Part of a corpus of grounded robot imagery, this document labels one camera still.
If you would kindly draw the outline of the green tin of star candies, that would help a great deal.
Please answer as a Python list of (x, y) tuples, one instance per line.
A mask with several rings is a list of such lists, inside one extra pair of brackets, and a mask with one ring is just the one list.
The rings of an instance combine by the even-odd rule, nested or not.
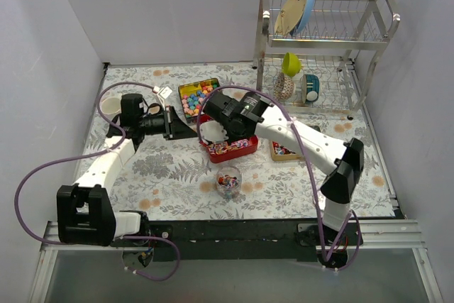
[(194, 123), (196, 121), (203, 101), (218, 87), (220, 87), (220, 83), (217, 78), (195, 81), (178, 86), (178, 95), (187, 123)]

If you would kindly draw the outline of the red tin of swirl lollipops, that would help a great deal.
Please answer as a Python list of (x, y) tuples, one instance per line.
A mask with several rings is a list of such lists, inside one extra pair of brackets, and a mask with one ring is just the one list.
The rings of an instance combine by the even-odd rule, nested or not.
[[(200, 125), (203, 122), (212, 120), (206, 114), (202, 114), (200, 118)], [(222, 143), (206, 144), (201, 139), (199, 140), (202, 148), (208, 153), (209, 159), (212, 163), (220, 163), (242, 156), (254, 153), (258, 149), (258, 137), (252, 136), (238, 141)]]

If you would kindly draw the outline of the clear glass jar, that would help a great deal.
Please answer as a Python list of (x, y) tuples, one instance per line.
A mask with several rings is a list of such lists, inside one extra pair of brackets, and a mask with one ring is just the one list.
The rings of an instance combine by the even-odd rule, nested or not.
[(224, 199), (234, 199), (240, 192), (242, 175), (234, 166), (221, 167), (216, 173), (216, 189)]

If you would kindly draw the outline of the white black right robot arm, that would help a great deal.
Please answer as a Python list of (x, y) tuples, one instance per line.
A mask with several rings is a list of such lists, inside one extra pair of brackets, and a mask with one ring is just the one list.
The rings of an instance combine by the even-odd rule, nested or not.
[(204, 100), (202, 111), (218, 124), (217, 128), (200, 124), (202, 139), (233, 142), (251, 136), (265, 138), (299, 154), (309, 167), (322, 171), (326, 178), (315, 189), (326, 198), (324, 209), (317, 211), (322, 239), (334, 245), (346, 237), (350, 202), (364, 169), (362, 141), (351, 138), (345, 142), (321, 133), (291, 118), (280, 103), (252, 90), (241, 100), (212, 92)]

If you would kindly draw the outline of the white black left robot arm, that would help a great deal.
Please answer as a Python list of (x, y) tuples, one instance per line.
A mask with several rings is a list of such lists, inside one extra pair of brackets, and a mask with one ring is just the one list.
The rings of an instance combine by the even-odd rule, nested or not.
[(151, 237), (146, 213), (114, 211), (109, 199), (112, 187), (146, 136), (161, 135), (168, 141), (197, 136), (173, 106), (156, 104), (157, 113), (147, 114), (140, 94), (123, 95), (120, 105), (106, 134), (106, 153), (74, 184), (57, 191), (58, 236), (63, 243), (109, 246), (126, 236), (133, 245), (144, 246)]

